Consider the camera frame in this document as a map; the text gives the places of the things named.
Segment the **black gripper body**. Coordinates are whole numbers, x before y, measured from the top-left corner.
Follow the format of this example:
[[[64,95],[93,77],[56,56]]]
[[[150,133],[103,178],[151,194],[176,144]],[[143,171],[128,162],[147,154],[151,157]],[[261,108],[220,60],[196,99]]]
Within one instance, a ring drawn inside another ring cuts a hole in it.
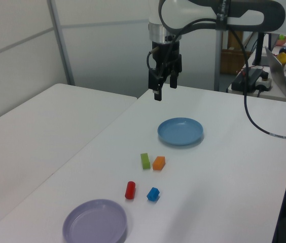
[[[175,42],[173,45],[152,42],[152,49],[157,49],[152,54],[152,58],[156,62],[156,67],[153,69],[156,76],[169,76],[172,73],[180,73],[181,55],[179,42]]]

